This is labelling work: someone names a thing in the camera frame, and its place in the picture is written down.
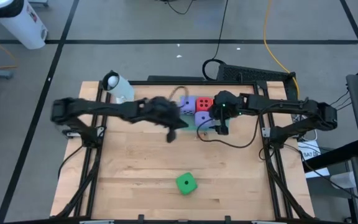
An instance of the green cube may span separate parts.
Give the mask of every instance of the green cube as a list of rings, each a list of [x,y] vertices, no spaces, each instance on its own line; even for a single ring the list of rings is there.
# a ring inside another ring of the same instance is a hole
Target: green cube
[[[183,195],[187,195],[197,189],[196,179],[191,173],[187,172],[177,178],[177,186]]]

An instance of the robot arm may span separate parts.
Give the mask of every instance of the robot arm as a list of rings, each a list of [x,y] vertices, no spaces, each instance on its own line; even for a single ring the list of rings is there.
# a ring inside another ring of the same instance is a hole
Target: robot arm
[[[221,124],[215,126],[218,134],[227,135],[229,130],[226,120],[240,115],[261,116],[265,113],[300,114],[306,119],[285,127],[264,128],[262,134],[269,138],[271,144],[282,147],[291,136],[304,135],[307,131],[319,129],[330,131],[337,127],[336,109],[326,103],[314,100],[271,100],[264,96],[241,93],[234,96],[228,91],[220,91],[214,97],[214,103],[209,109],[209,116],[220,120]]]
[[[167,142],[175,140],[176,129],[188,127],[188,124],[180,119],[179,107],[162,96],[122,104],[64,98],[53,102],[50,119],[57,125],[67,125],[76,131],[81,136],[84,146],[95,147],[100,143],[99,132],[78,118],[83,114],[115,116],[132,124],[139,121],[160,124],[169,128]]]

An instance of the yellow cable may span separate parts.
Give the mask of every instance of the yellow cable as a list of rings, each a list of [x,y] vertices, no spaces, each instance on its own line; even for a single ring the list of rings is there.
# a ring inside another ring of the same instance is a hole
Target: yellow cable
[[[7,53],[12,59],[13,61],[15,61],[16,63],[16,58],[15,56],[13,56],[12,53],[10,53],[10,51],[6,50],[3,46],[0,45],[0,49],[2,49],[3,51],[5,51],[5,53]],[[17,68],[17,65],[8,65],[8,66],[0,66],[0,69],[9,69],[9,68]]]
[[[278,65],[280,67],[282,67],[284,69],[284,71],[286,71],[287,73],[290,73],[290,71],[284,67],[284,65],[282,65],[278,59],[274,56],[274,54],[272,53],[272,51],[270,50],[270,48],[268,47],[267,43],[266,43],[266,26],[267,26],[267,18],[269,17],[269,12],[270,12],[270,6],[272,5],[272,0],[268,0],[268,5],[267,5],[267,10],[266,10],[266,16],[265,16],[265,23],[264,23],[264,44],[265,47],[267,49],[267,51],[269,52],[270,56],[272,56],[272,58],[278,63]],[[295,77],[292,77],[292,80],[295,84],[296,87],[296,94],[297,97],[299,98],[300,96],[300,90],[299,90],[299,86],[298,86],[298,82],[296,81]]]

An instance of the white container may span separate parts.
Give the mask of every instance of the white container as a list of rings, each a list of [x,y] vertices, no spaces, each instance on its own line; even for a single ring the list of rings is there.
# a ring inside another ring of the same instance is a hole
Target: white container
[[[103,88],[115,97],[116,103],[134,101],[135,90],[129,82],[116,72],[109,72],[103,78]]]
[[[354,180],[353,171],[332,175],[329,179],[330,181],[345,189],[356,187],[356,181]]]
[[[12,3],[13,0],[0,0],[0,9],[9,7]],[[28,0],[24,0],[18,15],[1,17],[0,23],[28,49],[39,49],[45,45],[48,30]]]

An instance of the colored blocks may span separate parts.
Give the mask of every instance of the colored blocks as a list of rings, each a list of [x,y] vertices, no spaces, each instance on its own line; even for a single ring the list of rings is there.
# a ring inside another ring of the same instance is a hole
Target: colored blocks
[[[180,114],[193,115],[196,112],[196,97],[195,96],[182,96],[180,98]]]
[[[199,97],[196,100],[196,112],[199,111],[208,111],[212,106],[213,100],[208,97]]]
[[[196,179],[191,173],[187,172],[177,178],[177,186],[183,195],[187,195],[197,189]]]
[[[209,119],[211,119],[209,117],[209,112],[207,111],[199,111],[196,112],[195,117],[194,117],[194,124],[196,125],[196,127],[200,126],[201,124],[203,124],[205,122],[205,124],[203,124],[200,129],[208,129],[209,127],[214,126],[213,125],[213,120],[208,121]]]

